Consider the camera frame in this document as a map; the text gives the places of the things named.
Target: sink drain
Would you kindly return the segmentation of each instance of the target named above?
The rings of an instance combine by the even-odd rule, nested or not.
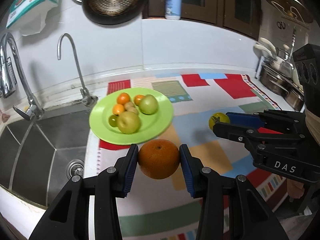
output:
[[[66,168],[66,176],[70,179],[72,176],[79,175],[83,177],[84,162],[82,160],[72,160]]]

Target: red patch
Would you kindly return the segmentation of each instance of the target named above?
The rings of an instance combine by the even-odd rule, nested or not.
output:
[[[187,87],[204,87],[209,86],[209,84],[202,78],[200,78],[199,74],[187,74],[181,75],[183,82]]]
[[[116,145],[112,143],[105,142],[103,140],[100,140],[99,148],[107,149],[107,150],[122,150],[122,149],[129,149],[131,145]]]
[[[229,196],[223,195],[223,209],[229,206]]]
[[[226,74],[228,79],[215,79],[214,81],[233,99],[256,97],[251,87],[243,81],[239,74]]]
[[[273,187],[272,187],[272,185],[271,185],[270,182],[268,182],[268,186],[269,186],[269,188],[270,188],[270,190],[271,190],[271,192],[272,192],[272,191],[273,191]]]
[[[126,89],[126,88],[131,88],[131,82],[129,80],[122,80],[122,81],[117,81],[117,82],[110,82],[108,84],[108,93],[107,95],[116,92],[118,90]]]
[[[271,175],[271,172],[269,172],[269,171],[264,171],[264,170],[261,170],[261,169],[255,169],[254,171],[250,172],[247,175],[247,179],[256,188],[262,182],[264,182],[270,175]]]
[[[178,235],[179,240],[186,240],[186,237],[184,236],[184,234],[180,234]]]

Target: blue patch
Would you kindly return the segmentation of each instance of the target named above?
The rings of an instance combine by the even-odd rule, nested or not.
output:
[[[252,164],[253,159],[251,155],[242,158],[241,160],[232,163],[233,170],[226,172],[225,174],[221,174],[225,177],[235,178],[238,175],[247,176],[249,173],[253,172],[256,167]]]
[[[234,106],[213,109],[201,113],[175,116],[172,123],[177,132],[177,135],[180,138],[181,143],[187,144],[190,148],[217,140],[217,137],[210,130],[208,125],[209,118],[216,112],[244,113],[244,111],[239,106]]]
[[[165,73],[165,74],[157,74],[156,78],[165,78],[165,77],[179,77],[181,76],[179,73]]]
[[[271,182],[271,185],[273,186],[273,188],[276,188],[277,185],[275,184],[275,182],[273,181],[273,179],[270,181]]]
[[[227,76],[222,73],[199,73],[201,79],[226,79]]]
[[[188,240],[195,240],[195,236],[193,235],[192,231],[187,232],[187,237],[188,237]]]

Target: tissue box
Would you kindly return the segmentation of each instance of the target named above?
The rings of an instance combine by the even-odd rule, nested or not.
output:
[[[45,26],[47,12],[59,0],[15,0],[9,9],[7,28],[23,36],[39,33]]]

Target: faucet handle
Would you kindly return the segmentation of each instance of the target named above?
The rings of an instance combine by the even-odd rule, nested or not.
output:
[[[23,111],[16,106],[13,106],[12,108],[27,121],[31,120],[31,117],[35,114],[36,110],[38,109],[36,105],[31,105],[26,111]]]

